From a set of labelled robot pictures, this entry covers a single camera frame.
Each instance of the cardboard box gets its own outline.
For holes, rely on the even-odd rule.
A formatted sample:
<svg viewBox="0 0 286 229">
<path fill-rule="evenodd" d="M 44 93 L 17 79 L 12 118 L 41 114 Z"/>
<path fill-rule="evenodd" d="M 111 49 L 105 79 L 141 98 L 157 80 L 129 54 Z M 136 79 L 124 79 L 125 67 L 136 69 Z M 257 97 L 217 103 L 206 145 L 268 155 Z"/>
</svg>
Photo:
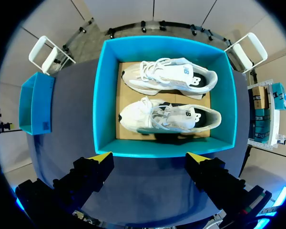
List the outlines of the cardboard box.
<svg viewBox="0 0 286 229">
<path fill-rule="evenodd" d="M 140 133 L 132 132 L 127 129 L 125 129 L 118 119 L 118 114 L 129 104 L 132 104 L 134 102 L 137 102 L 141 100 L 143 97 L 148 96 L 149 99 L 163 99 L 166 102 L 169 103 L 178 103 L 178 104 L 198 104 L 205 107 L 211 106 L 210 101 L 210 93 L 207 93 L 203 99 L 196 100 L 192 99 L 190 97 L 187 97 L 185 95 L 182 95 L 178 90 L 173 91 L 161 91 L 156 95 L 145 95 L 141 94 L 133 89 L 131 89 L 129 86 L 127 86 L 123 79 L 121 78 L 122 71 L 126 68 L 128 68 L 130 65 L 134 64 L 136 62 L 123 62 L 119 64 L 119 73 L 117 75 L 118 82 L 117 82 L 117 95 L 116 95 L 116 138 L 117 139 L 130 139 L 130 140 L 156 140 L 159 139 L 161 136 L 160 134 L 149 134 L 149 135 L 143 135 Z M 183 134 L 177 134 L 177 138 L 183 139 L 183 138 L 199 138 L 199 137 L 209 137 L 210 136 L 210 130 L 203 131 L 200 133 L 183 133 Z"/>
<path fill-rule="evenodd" d="M 269 108 L 268 93 L 265 87 L 254 87 L 252 88 L 252 93 L 255 109 Z"/>
</svg>

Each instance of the white wall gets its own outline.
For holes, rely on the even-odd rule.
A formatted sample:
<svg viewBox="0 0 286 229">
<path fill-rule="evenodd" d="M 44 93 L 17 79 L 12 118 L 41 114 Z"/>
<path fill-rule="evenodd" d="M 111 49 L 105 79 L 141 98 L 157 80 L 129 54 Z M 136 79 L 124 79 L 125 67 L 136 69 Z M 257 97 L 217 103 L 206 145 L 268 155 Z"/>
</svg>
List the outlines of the white wall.
<svg viewBox="0 0 286 229">
<path fill-rule="evenodd" d="M 153 0 L 84 1 L 101 31 L 153 19 Z"/>
<path fill-rule="evenodd" d="M 265 16 L 255 0 L 217 0 L 203 27 L 235 42 Z"/>
<path fill-rule="evenodd" d="M 28 17 L 23 27 L 37 37 L 46 35 L 62 47 L 84 23 L 71 0 L 46 0 Z"/>
<path fill-rule="evenodd" d="M 72 2 L 80 12 L 82 17 L 85 19 L 85 21 L 89 21 L 92 18 L 92 15 L 84 0 L 72 0 Z"/>
<path fill-rule="evenodd" d="M 215 0 L 155 0 L 153 19 L 201 26 L 214 2 Z"/>
</svg>

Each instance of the cardboard insert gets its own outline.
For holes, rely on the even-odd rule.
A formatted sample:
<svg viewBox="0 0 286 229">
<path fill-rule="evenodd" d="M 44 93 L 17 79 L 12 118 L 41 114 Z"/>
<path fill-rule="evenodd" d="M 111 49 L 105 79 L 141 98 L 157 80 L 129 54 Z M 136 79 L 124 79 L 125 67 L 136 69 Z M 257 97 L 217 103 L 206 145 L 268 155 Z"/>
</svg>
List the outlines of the cardboard insert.
<svg viewBox="0 0 286 229">
<path fill-rule="evenodd" d="M 182 95 L 178 90 L 172 91 L 160 91 L 156 95 L 145 95 L 141 94 L 130 87 L 128 87 L 123 79 L 121 78 L 122 71 L 128 68 L 130 65 L 137 62 L 123 62 L 119 64 L 119 73 L 118 73 L 118 83 L 117 83 L 117 94 L 116 94 L 116 138 L 117 139 L 130 139 L 130 140 L 156 140 L 158 136 L 154 134 L 142 135 L 140 133 L 135 133 L 125 129 L 120 123 L 118 114 L 129 104 L 141 100 L 143 97 L 148 96 L 149 99 L 163 99 L 169 103 L 178 103 L 178 104 L 198 104 L 210 108 L 211 100 L 210 93 L 208 92 L 201 100 L 192 99 L 190 97 Z M 203 131 L 200 133 L 181 133 L 178 134 L 178 138 L 200 138 L 200 137 L 209 137 L 210 130 Z"/>
</svg>

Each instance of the shoelace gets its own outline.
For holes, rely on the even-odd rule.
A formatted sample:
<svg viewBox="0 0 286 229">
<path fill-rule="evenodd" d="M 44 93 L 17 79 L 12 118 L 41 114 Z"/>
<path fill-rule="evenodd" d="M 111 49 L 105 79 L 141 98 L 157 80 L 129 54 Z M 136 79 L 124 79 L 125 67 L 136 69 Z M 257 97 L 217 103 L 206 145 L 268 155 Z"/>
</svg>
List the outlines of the shoelace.
<svg viewBox="0 0 286 229">
<path fill-rule="evenodd" d="M 169 60 L 169 58 L 160 58 L 156 62 L 142 61 L 140 63 L 140 77 L 141 77 L 142 81 L 147 82 L 151 79 L 154 79 L 154 80 L 161 82 L 161 83 L 165 83 L 165 84 L 170 83 L 170 81 L 164 81 L 160 77 L 154 75 L 154 72 L 157 69 L 163 69 L 164 66 L 171 64 L 171 62 L 161 63 L 161 62 L 167 61 L 167 60 Z"/>
<path fill-rule="evenodd" d="M 157 127 L 164 129 L 164 130 L 169 130 L 169 128 L 164 127 L 162 124 L 164 124 L 163 122 L 157 122 L 154 120 L 153 116 L 155 115 L 165 115 L 167 116 L 169 114 L 168 111 L 162 111 L 162 109 L 157 110 L 158 108 L 162 108 L 162 107 L 168 107 L 171 108 L 170 106 L 167 105 L 161 105 L 161 106 L 155 106 L 153 107 L 152 102 L 149 100 L 148 97 L 144 97 L 141 99 L 141 102 L 143 104 L 143 106 L 141 108 L 144 109 L 145 112 L 149 113 L 149 117 L 151 119 L 152 122 L 154 122 L 156 124 Z"/>
</svg>

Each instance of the shelf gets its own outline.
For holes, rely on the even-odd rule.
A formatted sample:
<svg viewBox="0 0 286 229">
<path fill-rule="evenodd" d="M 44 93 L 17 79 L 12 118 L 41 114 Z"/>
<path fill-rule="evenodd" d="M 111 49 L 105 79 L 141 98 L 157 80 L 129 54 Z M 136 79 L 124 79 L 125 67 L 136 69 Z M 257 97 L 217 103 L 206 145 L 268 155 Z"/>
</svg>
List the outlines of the shelf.
<svg viewBox="0 0 286 229">
<path fill-rule="evenodd" d="M 248 144 L 259 147 L 262 149 L 266 150 L 272 150 L 273 147 L 277 148 L 277 138 L 276 136 L 278 135 L 278 131 L 280 128 L 280 111 L 275 109 L 275 102 L 274 102 L 274 97 L 273 97 L 273 91 L 272 91 L 272 85 L 273 80 L 267 80 L 261 83 L 256 83 L 253 85 L 248 86 L 248 89 L 252 89 L 254 87 L 258 86 L 266 86 L 267 90 L 270 94 L 270 133 L 269 133 L 269 140 L 267 143 L 260 143 L 260 142 L 255 142 L 253 139 L 248 139 Z"/>
</svg>

